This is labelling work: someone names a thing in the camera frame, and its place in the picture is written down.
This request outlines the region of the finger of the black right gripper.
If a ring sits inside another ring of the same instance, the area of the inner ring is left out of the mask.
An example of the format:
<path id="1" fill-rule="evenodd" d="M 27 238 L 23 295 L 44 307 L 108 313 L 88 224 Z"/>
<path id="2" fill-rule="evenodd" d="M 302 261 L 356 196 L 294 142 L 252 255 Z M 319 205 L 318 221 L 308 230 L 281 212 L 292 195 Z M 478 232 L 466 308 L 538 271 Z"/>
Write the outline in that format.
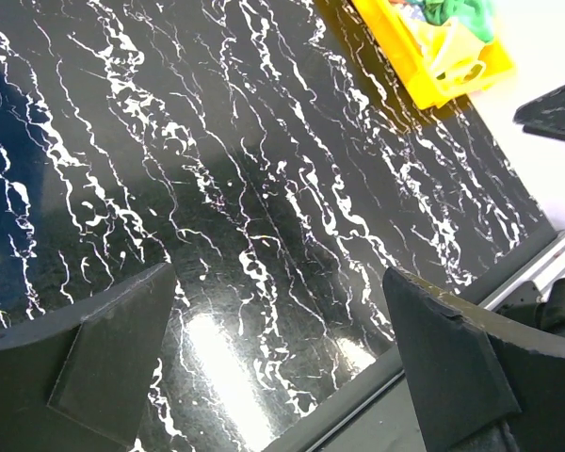
<path id="1" fill-rule="evenodd" d="M 565 85 L 520 106 L 513 121 L 525 133 L 565 141 Z"/>

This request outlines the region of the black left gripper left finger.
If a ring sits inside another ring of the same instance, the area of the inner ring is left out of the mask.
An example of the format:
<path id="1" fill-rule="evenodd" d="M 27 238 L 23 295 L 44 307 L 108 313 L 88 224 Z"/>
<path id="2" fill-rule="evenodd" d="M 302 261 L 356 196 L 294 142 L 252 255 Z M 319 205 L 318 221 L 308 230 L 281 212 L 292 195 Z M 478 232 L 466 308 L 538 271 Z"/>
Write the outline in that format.
<path id="1" fill-rule="evenodd" d="M 175 285 L 155 265 L 0 331 L 0 451 L 133 447 Z"/>

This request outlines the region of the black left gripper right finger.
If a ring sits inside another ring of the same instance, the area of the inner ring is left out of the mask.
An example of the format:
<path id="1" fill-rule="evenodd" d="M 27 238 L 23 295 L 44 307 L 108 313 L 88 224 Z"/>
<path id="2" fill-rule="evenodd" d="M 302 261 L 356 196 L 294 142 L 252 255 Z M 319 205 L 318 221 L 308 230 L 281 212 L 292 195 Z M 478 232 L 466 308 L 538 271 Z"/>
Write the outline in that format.
<path id="1" fill-rule="evenodd" d="M 565 451 L 565 337 L 390 268 L 383 290 L 429 451 Z"/>

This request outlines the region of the green microfiber towel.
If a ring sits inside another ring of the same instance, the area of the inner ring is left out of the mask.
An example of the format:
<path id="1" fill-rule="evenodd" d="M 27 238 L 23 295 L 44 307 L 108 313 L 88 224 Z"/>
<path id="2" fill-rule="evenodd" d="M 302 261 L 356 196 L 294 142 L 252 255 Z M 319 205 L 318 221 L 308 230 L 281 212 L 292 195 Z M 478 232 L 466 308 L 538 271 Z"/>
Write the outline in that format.
<path id="1" fill-rule="evenodd" d="M 490 43 L 495 37 L 494 6 L 489 0 L 426 0 L 421 2 L 426 20 L 443 25 L 458 20 L 478 39 Z"/>

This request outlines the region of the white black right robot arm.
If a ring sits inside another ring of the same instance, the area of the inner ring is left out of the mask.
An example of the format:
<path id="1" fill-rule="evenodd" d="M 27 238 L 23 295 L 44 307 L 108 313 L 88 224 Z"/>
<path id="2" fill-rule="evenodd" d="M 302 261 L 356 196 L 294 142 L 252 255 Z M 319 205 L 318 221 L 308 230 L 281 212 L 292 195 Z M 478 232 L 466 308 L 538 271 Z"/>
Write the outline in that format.
<path id="1" fill-rule="evenodd" d="M 565 85 L 519 107 L 514 120 L 528 134 L 565 141 Z M 497 313 L 565 337 L 565 231 L 509 288 Z"/>

